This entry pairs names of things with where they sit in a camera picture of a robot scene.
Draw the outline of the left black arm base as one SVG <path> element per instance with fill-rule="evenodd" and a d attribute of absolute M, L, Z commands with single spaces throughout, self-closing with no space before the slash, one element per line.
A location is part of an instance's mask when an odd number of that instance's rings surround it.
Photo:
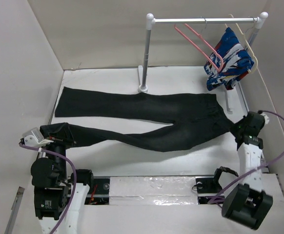
<path fill-rule="evenodd" d="M 108 205 L 109 204 L 109 189 L 110 177 L 94 176 L 89 169 L 78 169 L 77 182 L 82 185 L 88 184 L 90 190 L 85 198 L 85 205 Z"/>

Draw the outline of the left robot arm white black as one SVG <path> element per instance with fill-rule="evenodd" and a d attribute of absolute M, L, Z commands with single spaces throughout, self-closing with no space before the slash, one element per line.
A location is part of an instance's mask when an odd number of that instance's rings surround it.
<path fill-rule="evenodd" d="M 49 137 L 43 141 L 45 156 L 31 166 L 35 215 L 44 234 L 78 234 L 87 194 L 96 190 L 89 169 L 74 169 L 67 176 L 66 149 L 74 140 Z"/>

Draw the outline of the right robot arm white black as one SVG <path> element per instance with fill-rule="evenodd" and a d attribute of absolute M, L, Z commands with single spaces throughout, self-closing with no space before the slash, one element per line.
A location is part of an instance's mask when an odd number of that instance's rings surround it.
<path fill-rule="evenodd" d="M 240 179 L 225 197 L 222 217 L 257 230 L 273 205 L 273 197 L 263 188 L 261 156 L 263 140 L 258 137 L 269 122 L 264 114 L 248 112 L 231 129 L 237 143 L 240 161 Z"/>

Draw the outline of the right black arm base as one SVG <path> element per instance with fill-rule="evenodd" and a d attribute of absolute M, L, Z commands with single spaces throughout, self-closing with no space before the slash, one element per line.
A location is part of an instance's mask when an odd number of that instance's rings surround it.
<path fill-rule="evenodd" d="M 214 175 L 205 175 L 195 177 L 195 184 L 192 186 L 192 191 L 197 193 L 198 204 L 207 204 L 212 196 L 216 195 L 222 190 L 219 184 L 219 179 L 222 173 L 229 173 L 238 177 L 238 173 L 228 167 L 219 167 L 216 169 Z"/>

